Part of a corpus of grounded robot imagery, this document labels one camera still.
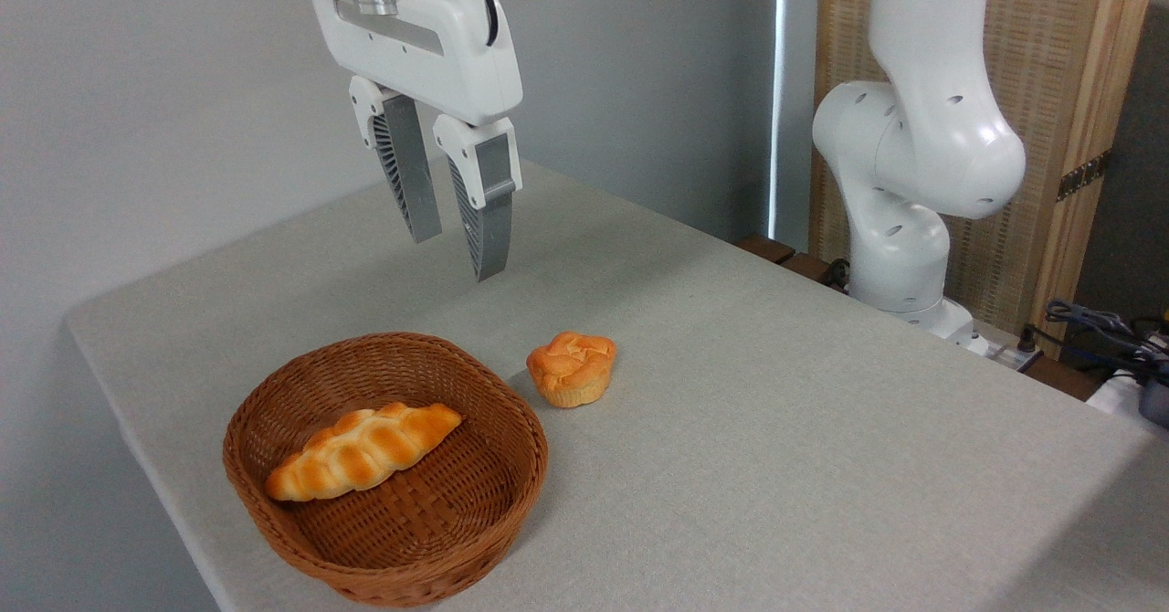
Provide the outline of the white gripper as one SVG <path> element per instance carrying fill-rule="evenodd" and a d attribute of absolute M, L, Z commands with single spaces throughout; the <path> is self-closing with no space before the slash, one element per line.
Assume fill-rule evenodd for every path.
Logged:
<path fill-rule="evenodd" d="M 512 195 L 523 179 L 512 121 L 502 117 L 521 104 L 523 84 L 500 5 L 487 46 L 484 0 L 397 0 L 395 16 L 367 16 L 350 0 L 311 1 L 328 51 L 359 75 L 348 93 L 364 146 L 383 166 L 411 238 L 442 232 L 415 105 L 422 100 L 447 113 L 434 134 L 448 158 L 476 280 L 505 270 Z"/>

